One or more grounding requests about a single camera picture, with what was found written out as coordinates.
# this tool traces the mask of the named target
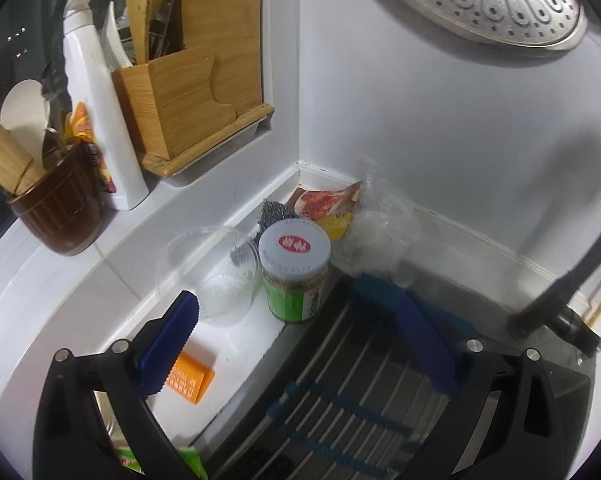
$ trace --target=wooden knife holder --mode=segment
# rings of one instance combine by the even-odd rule
[[[162,0],[149,0],[153,18]],[[273,111],[261,87],[261,0],[181,0],[184,50],[114,73],[141,165],[171,176]]]

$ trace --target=wooden base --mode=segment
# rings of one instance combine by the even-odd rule
[[[139,153],[138,160],[145,170],[158,175],[162,178],[167,178],[177,174],[183,170],[191,161],[195,160],[203,153],[208,152],[223,140],[229,139],[235,133],[238,133],[243,128],[250,124],[263,119],[274,111],[274,107],[268,104],[262,104],[251,110],[248,110],[242,115],[239,115],[233,123],[219,129],[216,133],[205,137],[203,140],[194,144],[191,148],[184,150],[180,155],[172,159],[161,158],[151,153]]]

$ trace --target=white jar lid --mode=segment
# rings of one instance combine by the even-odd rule
[[[292,218],[268,227],[258,242],[263,270],[290,282],[310,280],[329,261],[327,234],[309,220]]]

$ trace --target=green jar label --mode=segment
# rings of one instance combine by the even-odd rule
[[[305,321],[321,307],[322,283],[307,290],[286,290],[264,280],[264,290],[270,310],[283,321]]]

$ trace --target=red oval logo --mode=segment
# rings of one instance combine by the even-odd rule
[[[309,253],[311,250],[309,242],[300,236],[281,236],[278,238],[278,244],[286,251],[290,251],[290,253]]]

